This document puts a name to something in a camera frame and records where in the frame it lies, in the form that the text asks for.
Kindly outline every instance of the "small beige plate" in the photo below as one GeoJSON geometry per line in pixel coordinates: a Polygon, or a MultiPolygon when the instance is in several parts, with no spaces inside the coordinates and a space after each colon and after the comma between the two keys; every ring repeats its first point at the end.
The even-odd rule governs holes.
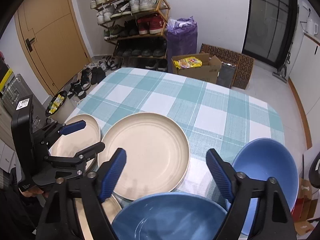
{"type": "MultiPolygon", "coordinates": [[[[80,120],[86,122],[85,128],[68,135],[61,135],[52,146],[52,156],[73,157],[78,151],[86,149],[101,141],[99,125],[94,117],[89,114],[76,115],[70,118],[66,124],[71,124],[80,120]]],[[[94,159],[87,162],[86,170],[90,168],[93,161],[94,159]]]]}
{"type": "MultiPolygon", "coordinates": [[[[81,198],[75,198],[76,203],[76,209],[78,213],[78,218],[81,226],[81,230],[84,236],[85,240],[93,240],[91,231],[89,229],[89,225],[87,222],[87,218],[85,216],[82,199],[81,198]]],[[[121,206],[119,205],[116,198],[111,195],[111,198],[108,198],[105,202],[102,203],[102,207],[104,212],[107,215],[107,218],[110,222],[110,224],[113,222],[116,215],[120,212],[121,206]]]]}
{"type": "Polygon", "coordinates": [[[126,165],[114,190],[126,199],[169,192],[187,172],[188,139],[176,122],[163,115],[129,115],[115,123],[102,142],[106,147],[98,154],[99,166],[110,160],[117,148],[127,153],[126,165]]]}

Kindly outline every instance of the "blue bowl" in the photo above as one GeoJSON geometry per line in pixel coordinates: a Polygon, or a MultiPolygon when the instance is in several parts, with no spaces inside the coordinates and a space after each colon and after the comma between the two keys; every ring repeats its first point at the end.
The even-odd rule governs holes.
{"type": "Polygon", "coordinates": [[[112,222],[119,240],[212,240],[227,212],[188,193],[159,193],[133,201],[112,222]]]}
{"type": "MultiPolygon", "coordinates": [[[[267,180],[275,177],[292,211],[298,195],[299,176],[296,164],[286,147],[270,138],[259,138],[247,143],[232,163],[236,171],[242,171],[252,179],[267,180]]],[[[242,234],[249,235],[257,198],[250,200],[242,234]]],[[[230,203],[226,200],[227,209],[230,203]]]]}

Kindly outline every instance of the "tablecloth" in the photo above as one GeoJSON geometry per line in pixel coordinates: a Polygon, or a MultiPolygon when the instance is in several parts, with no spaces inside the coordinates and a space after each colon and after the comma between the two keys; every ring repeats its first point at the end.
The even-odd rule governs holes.
{"type": "MultiPolygon", "coordinates": [[[[188,138],[190,164],[174,191],[201,195],[223,207],[224,199],[206,166],[207,150],[214,148],[224,161],[232,163],[240,149],[256,138],[273,138],[284,144],[281,119],[267,103],[212,83],[139,68],[121,68],[109,74],[69,118],[90,114],[105,135],[117,121],[139,112],[171,118],[188,138]]],[[[130,202],[116,198],[122,206],[130,202]]]]}

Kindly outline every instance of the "metal bolt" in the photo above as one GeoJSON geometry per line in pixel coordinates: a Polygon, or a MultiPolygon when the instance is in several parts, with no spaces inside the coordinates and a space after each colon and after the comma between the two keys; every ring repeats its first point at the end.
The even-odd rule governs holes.
{"type": "Polygon", "coordinates": [[[237,174],[237,176],[238,176],[239,178],[241,178],[241,179],[244,179],[244,178],[245,178],[245,174],[244,174],[242,171],[237,172],[236,174],[237,174]]]}
{"type": "Polygon", "coordinates": [[[273,183],[273,184],[277,183],[277,180],[276,180],[276,178],[274,178],[274,177],[270,177],[270,178],[269,178],[269,181],[270,181],[271,183],[273,183]]]}
{"type": "Polygon", "coordinates": [[[57,178],[56,179],[56,183],[61,184],[62,182],[64,182],[64,178],[57,178]]]}
{"type": "Polygon", "coordinates": [[[91,172],[89,172],[89,173],[87,174],[87,177],[90,178],[90,179],[92,179],[92,178],[94,178],[96,175],[97,175],[96,172],[91,171],[91,172]]]}

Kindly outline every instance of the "white kettle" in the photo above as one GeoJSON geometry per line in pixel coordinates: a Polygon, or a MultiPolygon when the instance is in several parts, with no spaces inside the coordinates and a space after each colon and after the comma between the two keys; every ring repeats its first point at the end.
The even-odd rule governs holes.
{"type": "Polygon", "coordinates": [[[318,24],[315,23],[311,18],[307,20],[307,33],[310,35],[318,34],[318,24]]]}

